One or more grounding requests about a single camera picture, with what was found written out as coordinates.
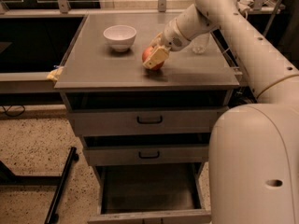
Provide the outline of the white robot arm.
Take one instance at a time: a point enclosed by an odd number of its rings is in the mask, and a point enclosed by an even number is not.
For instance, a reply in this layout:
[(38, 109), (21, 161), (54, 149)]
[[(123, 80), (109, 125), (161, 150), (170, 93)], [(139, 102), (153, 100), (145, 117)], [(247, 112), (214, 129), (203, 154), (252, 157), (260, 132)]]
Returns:
[(256, 99), (219, 117), (209, 141), (212, 224), (299, 224), (299, 71), (235, 0), (194, 0), (151, 42), (148, 69), (221, 31)]

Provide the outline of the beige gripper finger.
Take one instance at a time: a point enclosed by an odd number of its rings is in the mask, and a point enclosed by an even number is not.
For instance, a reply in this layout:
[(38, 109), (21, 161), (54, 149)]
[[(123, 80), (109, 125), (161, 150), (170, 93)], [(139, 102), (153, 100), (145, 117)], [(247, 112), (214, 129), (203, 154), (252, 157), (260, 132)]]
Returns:
[(157, 34), (149, 43), (149, 45), (151, 47), (160, 47), (163, 43), (162, 43), (162, 35), (163, 33), (159, 33)]
[(148, 47), (142, 53), (143, 66), (149, 70), (158, 70), (168, 57), (169, 49), (165, 46)]

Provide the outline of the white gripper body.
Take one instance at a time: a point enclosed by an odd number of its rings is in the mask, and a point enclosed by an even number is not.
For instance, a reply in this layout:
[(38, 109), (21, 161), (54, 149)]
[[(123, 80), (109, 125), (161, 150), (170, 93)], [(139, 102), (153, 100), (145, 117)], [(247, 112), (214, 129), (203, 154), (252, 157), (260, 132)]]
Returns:
[(162, 31), (161, 46), (166, 46), (171, 51), (180, 51), (191, 43), (179, 30), (177, 20), (171, 20)]

